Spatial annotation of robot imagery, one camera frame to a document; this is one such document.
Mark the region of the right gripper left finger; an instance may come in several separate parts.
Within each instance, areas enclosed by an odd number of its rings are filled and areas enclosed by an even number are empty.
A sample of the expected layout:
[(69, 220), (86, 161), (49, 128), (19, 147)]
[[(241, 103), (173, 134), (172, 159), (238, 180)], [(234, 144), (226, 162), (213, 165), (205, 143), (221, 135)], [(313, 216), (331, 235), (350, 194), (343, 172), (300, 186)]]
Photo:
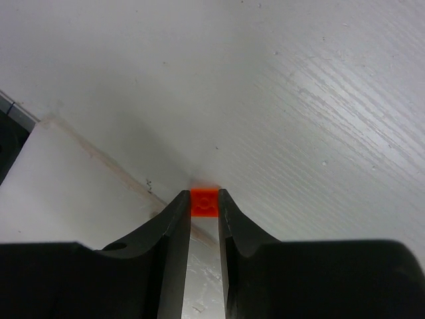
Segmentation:
[(1, 246), (2, 318), (180, 318), (191, 199), (101, 250), (80, 243)]

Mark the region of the orange lego plate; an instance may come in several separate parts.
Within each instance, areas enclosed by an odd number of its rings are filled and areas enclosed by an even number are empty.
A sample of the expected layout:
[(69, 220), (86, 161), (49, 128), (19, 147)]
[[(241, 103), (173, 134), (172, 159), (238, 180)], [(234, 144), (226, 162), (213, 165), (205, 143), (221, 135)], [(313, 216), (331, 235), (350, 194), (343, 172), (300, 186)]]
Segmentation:
[(217, 218), (218, 189), (217, 188), (192, 188), (191, 217)]

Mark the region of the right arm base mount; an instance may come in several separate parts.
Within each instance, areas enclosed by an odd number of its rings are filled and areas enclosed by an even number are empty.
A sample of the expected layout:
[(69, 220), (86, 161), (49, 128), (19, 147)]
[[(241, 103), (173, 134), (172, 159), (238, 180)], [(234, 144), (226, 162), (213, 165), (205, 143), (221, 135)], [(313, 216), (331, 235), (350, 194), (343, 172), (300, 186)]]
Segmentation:
[(1, 92), (1, 183), (40, 120)]

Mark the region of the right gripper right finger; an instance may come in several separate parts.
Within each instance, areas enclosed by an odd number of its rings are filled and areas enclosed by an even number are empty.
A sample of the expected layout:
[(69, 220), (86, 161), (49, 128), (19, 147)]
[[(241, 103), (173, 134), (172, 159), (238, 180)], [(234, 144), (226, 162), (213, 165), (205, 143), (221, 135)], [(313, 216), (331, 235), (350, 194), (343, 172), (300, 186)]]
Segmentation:
[(424, 273), (391, 240), (280, 241), (218, 192), (227, 318), (423, 318)]

